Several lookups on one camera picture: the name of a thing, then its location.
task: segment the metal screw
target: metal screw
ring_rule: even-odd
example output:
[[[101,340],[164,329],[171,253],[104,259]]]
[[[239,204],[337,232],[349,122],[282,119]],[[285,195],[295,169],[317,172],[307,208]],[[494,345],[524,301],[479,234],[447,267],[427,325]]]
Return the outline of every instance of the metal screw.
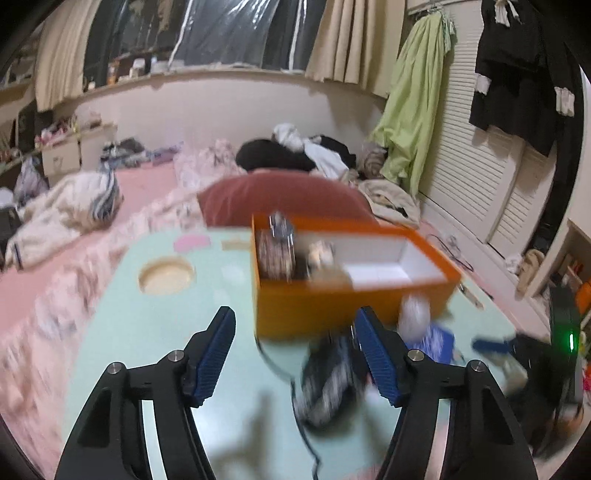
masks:
[[[475,372],[485,372],[486,364],[481,360],[473,360],[470,362],[470,366]]]
[[[123,364],[121,362],[113,362],[107,367],[107,373],[115,375],[118,374],[122,368]]]
[[[181,361],[183,357],[184,352],[182,350],[173,350],[166,356],[166,358],[168,358],[171,362]]]
[[[416,349],[409,350],[407,355],[413,362],[420,362],[425,358],[425,354],[422,351]]]

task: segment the white closet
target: white closet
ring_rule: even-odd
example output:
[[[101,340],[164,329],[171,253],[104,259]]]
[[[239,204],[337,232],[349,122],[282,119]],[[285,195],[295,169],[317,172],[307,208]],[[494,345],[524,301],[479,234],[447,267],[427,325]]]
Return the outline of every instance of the white closet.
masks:
[[[446,58],[438,118],[420,192],[502,256],[521,253],[550,191],[556,155],[468,123],[482,33],[480,1],[446,5],[457,43]]]

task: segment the red pillow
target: red pillow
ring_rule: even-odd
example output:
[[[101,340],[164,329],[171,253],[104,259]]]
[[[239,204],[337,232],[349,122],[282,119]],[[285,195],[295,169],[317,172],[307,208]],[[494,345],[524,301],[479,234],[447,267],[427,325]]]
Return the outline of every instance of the red pillow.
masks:
[[[342,183],[299,171],[274,170],[221,180],[197,195],[207,226],[250,226],[252,215],[375,222],[369,203]]]

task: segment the light blue table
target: light blue table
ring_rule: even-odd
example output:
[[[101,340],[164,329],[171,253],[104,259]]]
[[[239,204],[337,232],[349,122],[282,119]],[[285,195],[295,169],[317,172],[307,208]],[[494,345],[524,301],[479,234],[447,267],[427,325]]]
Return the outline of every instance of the light blue table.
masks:
[[[304,447],[291,409],[289,385],[277,378],[260,357],[254,340],[254,311],[249,251],[224,251],[221,241],[248,240],[248,229],[213,229],[212,245],[185,255],[195,269],[190,288],[167,297],[140,292],[138,274],[148,261],[174,255],[180,232],[158,233],[135,244],[122,260],[81,345],[70,381],[64,439],[106,366],[113,361],[128,368],[157,362],[169,351],[181,349],[191,335],[209,324],[221,305],[236,313],[236,337],[212,398],[193,416],[203,446],[218,480],[303,480],[311,478],[313,459]],[[456,346],[466,359],[476,335],[506,337],[514,333],[509,320],[470,280],[467,286],[484,304],[477,310],[456,292],[448,312],[439,319],[453,331]],[[281,312],[277,314],[281,321]],[[305,343],[264,344],[277,365],[299,378],[307,356]],[[499,384],[504,376],[491,369]],[[152,403],[144,402],[144,425],[154,480],[165,480],[154,424]],[[381,463],[398,419],[399,410],[370,391],[366,401],[322,437],[310,435],[323,465],[320,480],[340,480]],[[449,403],[440,402],[436,442],[441,454],[431,454],[428,476],[437,476],[442,455]]]

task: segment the black coat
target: black coat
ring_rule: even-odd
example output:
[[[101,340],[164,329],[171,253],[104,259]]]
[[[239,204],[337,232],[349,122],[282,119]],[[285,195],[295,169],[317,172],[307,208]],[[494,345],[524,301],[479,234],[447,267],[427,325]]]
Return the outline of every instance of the black coat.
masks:
[[[556,87],[574,95],[580,79],[573,78],[570,55],[553,26],[539,17],[528,0],[513,1],[513,5],[519,18],[505,7],[507,27],[495,19],[495,0],[482,0],[484,29],[475,72],[490,79],[490,85],[486,94],[474,92],[470,123],[482,130],[493,125],[517,135],[548,156],[572,118],[558,112]],[[560,154],[561,145],[557,147],[556,177],[564,179],[570,160]]]

